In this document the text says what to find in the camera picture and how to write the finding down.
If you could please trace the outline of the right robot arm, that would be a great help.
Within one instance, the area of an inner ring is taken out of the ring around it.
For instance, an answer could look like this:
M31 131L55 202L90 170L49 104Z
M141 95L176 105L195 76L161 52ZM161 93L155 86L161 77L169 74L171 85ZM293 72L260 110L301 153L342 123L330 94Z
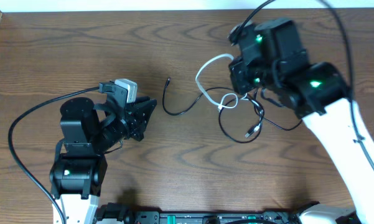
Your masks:
M229 66L234 90L255 88L278 95L321 142L352 197L353 208L312 203L293 223L374 223L374 140L340 72L330 63L311 64L295 23L279 18L236 26L229 40L240 56Z

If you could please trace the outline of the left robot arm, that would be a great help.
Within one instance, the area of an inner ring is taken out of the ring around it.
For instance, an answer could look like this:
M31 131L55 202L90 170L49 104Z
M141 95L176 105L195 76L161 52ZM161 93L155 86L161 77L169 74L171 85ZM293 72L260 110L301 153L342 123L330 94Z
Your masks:
M63 132L50 170L51 194L60 207L54 223L94 223L108 163L106 154L126 139L142 141L157 101L148 96L133 103L116 102L109 93L105 103L72 98L60 108Z

